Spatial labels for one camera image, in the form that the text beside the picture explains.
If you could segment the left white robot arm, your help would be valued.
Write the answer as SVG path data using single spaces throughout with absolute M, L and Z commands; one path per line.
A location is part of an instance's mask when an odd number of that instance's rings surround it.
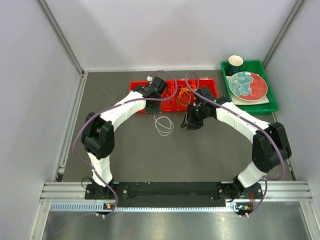
M 166 94 L 168 83 L 154 77 L 146 85 L 138 85 L 125 98 L 115 104 L 115 108 L 95 117 L 84 129 L 81 143 L 87 152 L 92 170 L 92 185 L 102 198 L 109 198 L 114 191 L 110 183 L 113 179 L 110 167 L 110 155 L 115 147 L 116 129 L 133 114 L 159 112 L 159 99 Z

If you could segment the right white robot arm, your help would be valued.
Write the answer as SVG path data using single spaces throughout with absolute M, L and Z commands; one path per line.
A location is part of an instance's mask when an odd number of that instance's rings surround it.
M 285 175 L 285 161 L 292 156 L 285 127 L 268 123 L 238 108 L 226 97 L 215 98 L 208 87 L 195 91 L 194 103 L 187 106 L 181 128 L 198 130 L 204 120 L 214 118 L 241 133 L 252 144 L 251 162 L 221 191 L 228 200 L 245 198 L 262 178 L 277 166 Z

